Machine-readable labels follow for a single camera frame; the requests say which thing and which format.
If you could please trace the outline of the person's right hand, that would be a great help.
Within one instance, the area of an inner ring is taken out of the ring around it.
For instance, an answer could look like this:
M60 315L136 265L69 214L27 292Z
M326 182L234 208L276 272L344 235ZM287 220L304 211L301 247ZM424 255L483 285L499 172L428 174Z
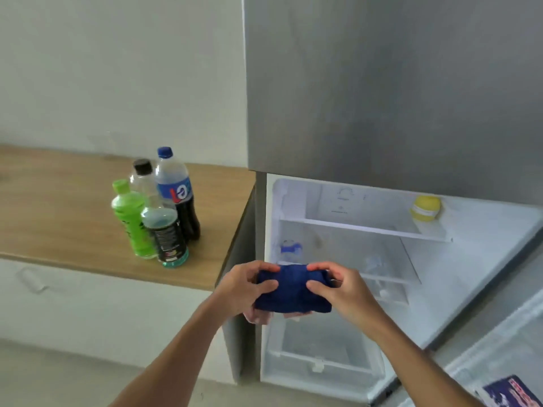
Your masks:
M328 300L343 318L358 327L367 337L375 339L387 315L378 304L361 275L353 269L331 261L312 263L309 271L327 270L340 285L336 289L336 299Z

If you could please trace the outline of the person's left hand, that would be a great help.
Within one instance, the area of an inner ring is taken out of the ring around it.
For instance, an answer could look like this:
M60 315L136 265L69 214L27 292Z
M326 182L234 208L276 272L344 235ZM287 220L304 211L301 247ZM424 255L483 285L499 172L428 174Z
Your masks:
M277 273L276 264L255 260L235 265L221 280L210 297L210 315L219 324L249 310L260 297L254 295L254 284L261 272Z

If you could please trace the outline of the dark blue cloth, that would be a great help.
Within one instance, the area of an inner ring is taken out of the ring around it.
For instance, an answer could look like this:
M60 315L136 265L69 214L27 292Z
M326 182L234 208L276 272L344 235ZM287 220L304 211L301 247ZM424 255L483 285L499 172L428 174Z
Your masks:
M308 290L306 283L314 280L333 288L332 277L327 270L309 271L306 265L291 264L280 266L280 271L259 271L256 276L258 284L268 280L276 280L278 287L274 291L262 294L254 303L257 310L272 313L330 313L331 303Z

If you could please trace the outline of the person's right forearm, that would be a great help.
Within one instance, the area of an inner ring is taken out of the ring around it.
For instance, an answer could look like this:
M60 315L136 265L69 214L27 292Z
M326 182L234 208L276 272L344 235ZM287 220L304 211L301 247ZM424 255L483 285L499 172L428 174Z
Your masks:
M485 407L446 374L389 317L366 326L391 363L415 407Z

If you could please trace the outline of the person's left forearm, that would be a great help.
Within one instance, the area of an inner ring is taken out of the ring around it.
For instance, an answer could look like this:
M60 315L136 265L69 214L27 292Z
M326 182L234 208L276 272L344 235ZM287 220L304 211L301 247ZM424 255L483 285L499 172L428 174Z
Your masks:
M109 407L187 407L211 342L228 317L228 299L215 291Z

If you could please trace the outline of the blue-capped clear water bottle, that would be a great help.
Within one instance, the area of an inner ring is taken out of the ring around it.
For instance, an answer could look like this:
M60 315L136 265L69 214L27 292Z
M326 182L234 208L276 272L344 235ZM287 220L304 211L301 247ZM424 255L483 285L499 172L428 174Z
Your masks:
M303 246L295 240L283 240L280 245L280 260L291 264L301 264Z

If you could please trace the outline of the clear crisper drawer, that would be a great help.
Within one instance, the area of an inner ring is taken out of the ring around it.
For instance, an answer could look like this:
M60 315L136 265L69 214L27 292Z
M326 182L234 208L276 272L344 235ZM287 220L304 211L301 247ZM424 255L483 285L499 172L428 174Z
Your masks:
M291 376L328 375L340 381L384 377L377 344L336 312L286 319L275 315L267 328L267 368Z

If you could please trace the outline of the glass refrigerator shelf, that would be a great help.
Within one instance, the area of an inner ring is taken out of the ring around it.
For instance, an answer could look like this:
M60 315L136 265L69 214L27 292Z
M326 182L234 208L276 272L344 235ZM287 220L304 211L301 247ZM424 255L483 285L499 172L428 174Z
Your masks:
M447 232L444 227L440 224L413 224L408 227L407 231L397 230L396 228L380 228L375 226L360 226L360 225L351 225L343 224L332 221L324 220L315 220L310 218L281 218L281 221L285 222L295 222L300 224L322 226L322 227L331 227L331 228L340 228L343 230L365 232L365 233L374 233L381 234L391 237L399 237L405 239L417 239L424 241L435 241L439 243L452 243L454 238L452 235Z
M397 283L404 285L420 285L421 280L411 260L404 251L383 246L370 247L368 250L310 248L303 246L301 264L318 261L334 261L344 267L356 270L368 280ZM280 247L273 255L273 262L280 265L291 264L280 260Z

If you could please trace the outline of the black-capped bottle with dark label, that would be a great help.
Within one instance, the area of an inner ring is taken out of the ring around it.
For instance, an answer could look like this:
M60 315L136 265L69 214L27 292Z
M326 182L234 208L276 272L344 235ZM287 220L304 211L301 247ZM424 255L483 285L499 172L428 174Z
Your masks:
M180 267L188 259L189 251L178 212L173 202L160 194L151 161L140 158L132 166L130 187L144 198L142 224L155 245L158 260L166 268Z

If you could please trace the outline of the blue-capped cola bottle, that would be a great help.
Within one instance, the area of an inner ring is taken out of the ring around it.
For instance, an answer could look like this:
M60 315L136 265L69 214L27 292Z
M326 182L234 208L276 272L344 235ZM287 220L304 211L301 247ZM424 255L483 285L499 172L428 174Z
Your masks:
M170 147L159 147L157 153L159 160L154 178L158 191L175 206L186 242L199 240L200 222L195 211L193 186L187 166L174 156Z

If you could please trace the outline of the yellow-lidded jar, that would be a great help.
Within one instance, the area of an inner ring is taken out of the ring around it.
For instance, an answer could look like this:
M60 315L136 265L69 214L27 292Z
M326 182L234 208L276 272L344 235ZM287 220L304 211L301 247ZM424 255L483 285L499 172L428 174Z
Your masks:
M434 231L442 208L441 198L417 195L411 204L410 214L420 230Z

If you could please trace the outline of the green drink bottle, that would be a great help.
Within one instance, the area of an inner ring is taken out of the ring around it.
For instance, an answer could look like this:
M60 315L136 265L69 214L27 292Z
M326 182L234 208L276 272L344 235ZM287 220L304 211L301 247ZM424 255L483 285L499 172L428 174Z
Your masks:
M145 197L133 191L127 179L113 181L116 196L111 201L115 217L123 224L134 254L143 259L157 257L156 247L143 224L141 213L146 206Z

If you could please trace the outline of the grey refrigerator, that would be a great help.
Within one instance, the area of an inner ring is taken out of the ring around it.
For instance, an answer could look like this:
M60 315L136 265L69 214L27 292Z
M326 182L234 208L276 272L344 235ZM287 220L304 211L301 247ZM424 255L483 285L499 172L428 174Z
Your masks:
M383 246L420 277L409 243L448 243L280 220L407 231L417 195L441 198L454 242L543 228L543 0L242 8L258 259L273 262L283 240ZM415 285L364 280L380 305L409 306Z

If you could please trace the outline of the wooden-topped white cabinet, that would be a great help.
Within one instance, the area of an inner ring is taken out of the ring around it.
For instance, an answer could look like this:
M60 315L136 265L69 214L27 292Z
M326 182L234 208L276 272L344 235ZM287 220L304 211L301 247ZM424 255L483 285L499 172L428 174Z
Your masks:
M0 339L147 367L246 252L255 174L192 164L202 234L187 263L136 257L111 208L129 165L0 145ZM23 267L49 289L31 293Z

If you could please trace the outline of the blue and red booklet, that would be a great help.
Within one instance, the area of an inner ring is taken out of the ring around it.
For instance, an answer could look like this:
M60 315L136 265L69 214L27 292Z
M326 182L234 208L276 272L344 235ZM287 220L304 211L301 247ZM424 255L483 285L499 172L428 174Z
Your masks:
M517 375L484 385L478 394L487 407L543 407L543 401Z

